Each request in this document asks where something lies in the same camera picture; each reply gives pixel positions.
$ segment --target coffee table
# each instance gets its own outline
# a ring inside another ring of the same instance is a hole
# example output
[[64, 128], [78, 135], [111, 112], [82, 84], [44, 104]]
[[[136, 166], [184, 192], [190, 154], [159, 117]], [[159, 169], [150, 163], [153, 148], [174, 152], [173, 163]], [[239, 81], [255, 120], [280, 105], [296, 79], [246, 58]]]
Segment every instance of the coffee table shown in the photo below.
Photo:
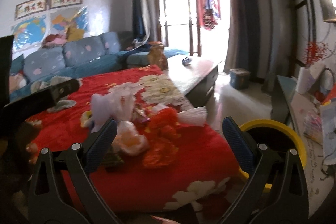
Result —
[[185, 55], [168, 58], [168, 70], [164, 71], [179, 91], [187, 97], [194, 107], [205, 106], [214, 91], [221, 61], [211, 61], [192, 56], [189, 65], [182, 65]]

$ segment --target world map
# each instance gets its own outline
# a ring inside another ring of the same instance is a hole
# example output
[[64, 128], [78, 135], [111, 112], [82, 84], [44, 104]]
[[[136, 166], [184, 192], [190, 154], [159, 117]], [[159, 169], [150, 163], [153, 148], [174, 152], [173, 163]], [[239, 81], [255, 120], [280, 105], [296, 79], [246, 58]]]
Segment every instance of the world map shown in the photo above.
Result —
[[33, 17], [17, 24], [12, 28], [14, 35], [13, 50], [29, 48], [40, 43], [46, 32], [46, 16]]

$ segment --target curtain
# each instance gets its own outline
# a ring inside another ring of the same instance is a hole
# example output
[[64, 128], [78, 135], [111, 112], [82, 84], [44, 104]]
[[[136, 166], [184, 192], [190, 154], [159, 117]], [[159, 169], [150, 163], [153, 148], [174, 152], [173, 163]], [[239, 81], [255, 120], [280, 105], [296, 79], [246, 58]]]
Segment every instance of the curtain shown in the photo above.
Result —
[[258, 0], [231, 0], [228, 51], [224, 71], [244, 68], [257, 77], [260, 47]]
[[147, 0], [133, 0], [133, 38], [142, 45], [147, 42], [150, 34], [150, 20]]

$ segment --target blue curtain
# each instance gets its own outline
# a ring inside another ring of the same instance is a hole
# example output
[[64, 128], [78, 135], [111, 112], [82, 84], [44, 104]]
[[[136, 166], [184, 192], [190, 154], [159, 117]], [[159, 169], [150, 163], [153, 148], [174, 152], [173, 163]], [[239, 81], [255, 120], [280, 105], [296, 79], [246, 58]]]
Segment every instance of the blue curtain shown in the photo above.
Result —
[[142, 9], [141, 9], [141, 0], [133, 0], [133, 39], [142, 39], [146, 35], [143, 18], [142, 18]]
[[231, 0], [231, 9], [235, 23], [235, 43], [237, 43], [236, 63], [234, 66], [249, 70], [253, 79], [257, 77], [259, 65], [260, 25], [258, 0]]

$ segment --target white tabletop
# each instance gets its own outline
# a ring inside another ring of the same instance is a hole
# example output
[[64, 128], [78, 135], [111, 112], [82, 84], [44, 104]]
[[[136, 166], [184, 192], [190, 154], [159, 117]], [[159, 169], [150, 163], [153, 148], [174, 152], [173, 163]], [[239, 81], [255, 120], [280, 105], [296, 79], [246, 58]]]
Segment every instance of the white tabletop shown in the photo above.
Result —
[[186, 95], [201, 82], [220, 62], [214, 62], [203, 57], [190, 56], [191, 63], [182, 65], [186, 55], [175, 55], [168, 58], [168, 70], [164, 71], [179, 91]]

